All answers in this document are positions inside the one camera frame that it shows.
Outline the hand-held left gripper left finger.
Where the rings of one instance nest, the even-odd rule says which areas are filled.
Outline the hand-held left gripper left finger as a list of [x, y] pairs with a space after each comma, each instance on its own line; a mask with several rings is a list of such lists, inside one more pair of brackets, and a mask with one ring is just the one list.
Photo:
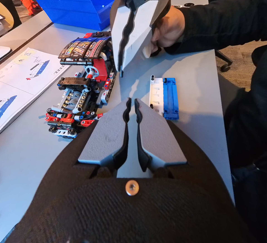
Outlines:
[[108, 167], [111, 170], [118, 170], [125, 163], [130, 110], [131, 98], [127, 98], [98, 120], [78, 158], [80, 163]]

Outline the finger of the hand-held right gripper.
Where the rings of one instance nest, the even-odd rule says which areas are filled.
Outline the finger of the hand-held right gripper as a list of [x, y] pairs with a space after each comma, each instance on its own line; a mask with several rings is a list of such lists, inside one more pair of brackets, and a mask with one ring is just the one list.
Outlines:
[[133, 30], [134, 12], [126, 7], [119, 7], [112, 27], [113, 56], [117, 72], [123, 72], [123, 57], [129, 35]]
[[128, 42], [124, 48], [122, 70], [132, 61], [138, 51], [144, 47], [148, 35], [152, 35], [150, 23], [157, 7], [158, 0], [149, 0], [139, 6], [134, 17], [134, 28], [129, 35]]

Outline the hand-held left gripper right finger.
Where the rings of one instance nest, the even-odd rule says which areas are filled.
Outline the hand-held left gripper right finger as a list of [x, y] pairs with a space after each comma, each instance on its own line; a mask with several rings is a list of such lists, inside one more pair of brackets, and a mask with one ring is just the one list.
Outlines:
[[142, 171], [148, 168], [154, 172], [158, 168], [186, 164], [187, 159], [165, 118], [138, 98], [135, 99], [135, 112], [138, 160]]

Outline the black brick race car model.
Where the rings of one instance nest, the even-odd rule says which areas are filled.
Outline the black brick race car model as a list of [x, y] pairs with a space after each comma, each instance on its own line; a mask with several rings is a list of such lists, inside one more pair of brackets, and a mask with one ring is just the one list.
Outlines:
[[47, 109], [45, 121], [52, 134], [74, 139], [103, 116], [97, 110], [108, 104], [116, 78], [111, 32], [87, 33], [70, 42], [58, 58], [62, 66], [83, 66], [83, 70], [58, 81], [62, 100]]

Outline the blue brick panel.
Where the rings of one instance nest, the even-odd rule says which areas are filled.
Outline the blue brick panel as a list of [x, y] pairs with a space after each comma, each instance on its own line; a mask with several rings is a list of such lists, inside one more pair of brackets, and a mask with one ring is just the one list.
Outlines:
[[166, 120], [179, 119], [179, 104], [175, 78], [163, 78], [163, 116]]

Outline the white brick panel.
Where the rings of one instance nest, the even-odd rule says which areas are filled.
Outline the white brick panel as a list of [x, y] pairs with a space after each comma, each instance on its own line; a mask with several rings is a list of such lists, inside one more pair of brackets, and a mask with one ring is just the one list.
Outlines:
[[150, 81], [149, 105], [153, 104], [153, 110], [159, 115], [164, 115], [163, 79], [155, 78]]

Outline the person's right forearm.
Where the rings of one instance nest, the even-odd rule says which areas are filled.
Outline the person's right forearm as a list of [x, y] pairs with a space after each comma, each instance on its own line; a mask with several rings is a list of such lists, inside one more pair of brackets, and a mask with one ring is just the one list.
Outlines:
[[181, 8], [181, 12], [185, 18], [183, 39], [166, 47], [168, 54], [220, 50], [267, 40], [267, 0], [217, 0]]

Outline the grey desk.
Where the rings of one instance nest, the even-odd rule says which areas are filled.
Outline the grey desk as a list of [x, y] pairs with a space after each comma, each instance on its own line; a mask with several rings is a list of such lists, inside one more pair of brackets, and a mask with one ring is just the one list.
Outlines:
[[[118, 178], [148, 178], [137, 155], [137, 122], [134, 99], [149, 102], [149, 79], [176, 79], [179, 121], [175, 123], [209, 157], [234, 201], [217, 67], [214, 50], [168, 55], [162, 50], [154, 58], [128, 66], [116, 77], [106, 112], [126, 97], [132, 98], [129, 127], [129, 154], [118, 170]], [[56, 105], [62, 91], [53, 83], [1, 133], [1, 240], [21, 220], [46, 171], [69, 143], [48, 132], [44, 118], [47, 108]]]

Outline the person's right hand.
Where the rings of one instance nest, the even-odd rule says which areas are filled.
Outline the person's right hand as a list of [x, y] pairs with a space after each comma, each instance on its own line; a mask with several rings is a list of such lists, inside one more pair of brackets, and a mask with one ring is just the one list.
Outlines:
[[185, 17], [179, 9], [171, 6], [168, 13], [157, 22], [151, 38], [154, 53], [159, 47], [170, 47], [176, 43], [185, 30]]

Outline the white table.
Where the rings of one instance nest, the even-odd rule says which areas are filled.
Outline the white table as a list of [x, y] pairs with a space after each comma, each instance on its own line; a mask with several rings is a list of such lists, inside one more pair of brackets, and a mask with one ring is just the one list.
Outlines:
[[209, 0], [171, 0], [175, 8], [190, 8], [194, 5], [208, 5]]

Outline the black office chair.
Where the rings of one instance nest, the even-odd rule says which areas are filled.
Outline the black office chair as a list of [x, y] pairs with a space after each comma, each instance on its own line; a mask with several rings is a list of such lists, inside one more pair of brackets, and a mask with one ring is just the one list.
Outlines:
[[[262, 55], [264, 54], [266, 50], [267, 50], [267, 45], [262, 45], [260, 47], [257, 47], [252, 52], [251, 58], [252, 58], [252, 62], [255, 65], [255, 67], [257, 67], [259, 60], [261, 59]], [[221, 66], [220, 71], [227, 72], [230, 69], [230, 66], [232, 65], [233, 61], [229, 59], [227, 56], [225, 56], [219, 50], [215, 50], [215, 56], [226, 62], [225, 65]]]

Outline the open instruction booklet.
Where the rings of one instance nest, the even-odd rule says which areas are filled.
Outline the open instruction booklet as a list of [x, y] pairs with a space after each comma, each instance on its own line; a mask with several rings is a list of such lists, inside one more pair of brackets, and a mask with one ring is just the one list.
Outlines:
[[0, 70], [0, 132], [4, 131], [70, 65], [57, 55], [27, 48]]

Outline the instruction sheet on stand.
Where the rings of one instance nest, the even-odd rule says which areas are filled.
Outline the instruction sheet on stand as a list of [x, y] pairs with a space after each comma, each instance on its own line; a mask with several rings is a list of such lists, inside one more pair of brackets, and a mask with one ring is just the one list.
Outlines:
[[[7, 34], [14, 25], [14, 18], [10, 11], [0, 3], [0, 37], [3, 37]], [[0, 59], [6, 57], [12, 49], [9, 46], [6, 46], [4, 41], [1, 39], [0, 42]]]

